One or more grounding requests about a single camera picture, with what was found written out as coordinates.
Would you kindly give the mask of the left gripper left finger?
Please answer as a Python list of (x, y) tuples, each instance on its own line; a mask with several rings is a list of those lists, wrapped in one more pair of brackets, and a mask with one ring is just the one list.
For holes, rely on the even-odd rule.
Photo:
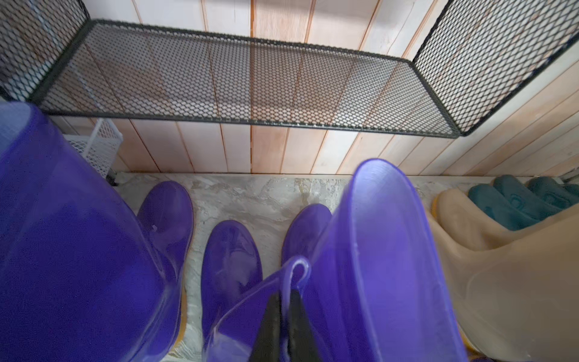
[(279, 362), (281, 310), (279, 292), (271, 294), (249, 362)]

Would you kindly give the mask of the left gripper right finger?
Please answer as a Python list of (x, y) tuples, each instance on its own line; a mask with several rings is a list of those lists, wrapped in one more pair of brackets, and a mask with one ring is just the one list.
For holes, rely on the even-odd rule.
[(287, 350), (290, 361), (321, 361), (302, 298), (297, 290), (291, 291), (289, 299)]

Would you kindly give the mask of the beige boot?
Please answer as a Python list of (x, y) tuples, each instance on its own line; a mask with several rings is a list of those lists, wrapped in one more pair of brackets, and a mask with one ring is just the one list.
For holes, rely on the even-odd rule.
[(503, 361), (578, 359), (578, 208), (511, 231), (465, 193), (427, 213), (461, 335)]

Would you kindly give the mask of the large teal boot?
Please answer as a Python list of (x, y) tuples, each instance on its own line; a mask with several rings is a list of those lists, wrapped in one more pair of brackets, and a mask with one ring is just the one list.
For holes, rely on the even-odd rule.
[(518, 231), (539, 223), (538, 220), (517, 210), (497, 189), (489, 184), (471, 187), (467, 196), (488, 217), (510, 231)]

